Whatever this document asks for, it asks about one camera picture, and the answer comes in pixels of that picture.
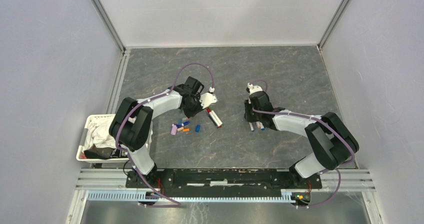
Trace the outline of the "green cap marker pen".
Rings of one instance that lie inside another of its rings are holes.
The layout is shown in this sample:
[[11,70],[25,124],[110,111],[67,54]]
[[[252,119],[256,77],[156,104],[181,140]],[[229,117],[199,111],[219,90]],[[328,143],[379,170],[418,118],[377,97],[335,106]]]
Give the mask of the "green cap marker pen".
[[209,108],[209,110],[210,110],[210,114],[213,116],[217,124],[220,126],[219,128],[221,128],[223,126],[223,122],[221,121],[221,119],[218,117],[218,115],[215,113],[215,111],[212,108]]

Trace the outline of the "dark blue cap marker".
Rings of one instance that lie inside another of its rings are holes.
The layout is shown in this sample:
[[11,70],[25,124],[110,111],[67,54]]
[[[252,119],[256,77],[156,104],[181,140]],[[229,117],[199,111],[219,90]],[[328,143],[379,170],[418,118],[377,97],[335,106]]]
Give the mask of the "dark blue cap marker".
[[260,129],[262,130],[262,131],[264,131],[265,130],[265,127],[264,127],[264,125],[260,122],[259,123],[259,126],[260,126]]

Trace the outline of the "purple grey marker pen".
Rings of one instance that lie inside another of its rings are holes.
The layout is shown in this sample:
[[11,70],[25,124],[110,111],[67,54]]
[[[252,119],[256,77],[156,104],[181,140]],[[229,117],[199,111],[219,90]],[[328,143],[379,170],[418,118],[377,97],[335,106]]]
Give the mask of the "purple grey marker pen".
[[215,121],[215,119],[211,116],[211,114],[209,112],[206,112],[207,117],[211,120],[211,122],[214,124],[214,126],[219,129],[220,126],[217,124],[217,122]]

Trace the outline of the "red cap marker pen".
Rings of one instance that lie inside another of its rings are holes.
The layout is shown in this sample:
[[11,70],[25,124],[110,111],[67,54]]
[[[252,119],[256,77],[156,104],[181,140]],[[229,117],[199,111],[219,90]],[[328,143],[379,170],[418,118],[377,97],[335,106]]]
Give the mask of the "red cap marker pen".
[[211,109],[210,107],[206,108],[206,111],[208,112],[209,116],[212,118],[212,120],[214,121],[214,123],[216,124],[217,128],[221,128],[223,125],[223,122],[221,121],[221,119],[218,117],[218,115],[215,113],[215,111],[213,109]]

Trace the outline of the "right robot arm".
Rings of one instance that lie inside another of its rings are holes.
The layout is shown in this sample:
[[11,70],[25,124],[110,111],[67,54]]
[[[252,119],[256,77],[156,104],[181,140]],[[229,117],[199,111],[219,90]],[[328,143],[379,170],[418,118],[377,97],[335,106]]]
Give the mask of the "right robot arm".
[[333,112],[324,115],[307,115],[273,107],[269,95],[263,90],[248,91],[244,101],[244,118],[264,128],[290,132],[307,138],[312,153],[290,167],[289,183],[302,188],[314,174],[337,169],[352,163],[359,144],[339,116]]

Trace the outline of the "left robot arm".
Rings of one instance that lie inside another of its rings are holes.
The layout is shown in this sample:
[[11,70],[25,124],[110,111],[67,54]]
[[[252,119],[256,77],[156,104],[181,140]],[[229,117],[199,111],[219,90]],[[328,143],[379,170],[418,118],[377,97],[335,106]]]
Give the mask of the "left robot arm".
[[150,157],[147,143],[152,135],[153,119],[176,109],[183,110],[186,117],[194,117],[204,108],[201,92],[205,86],[197,79],[188,77],[183,84],[170,87],[164,92],[146,99],[126,97],[120,104],[109,126],[117,149],[127,153],[138,181],[145,188],[157,182],[157,165]]

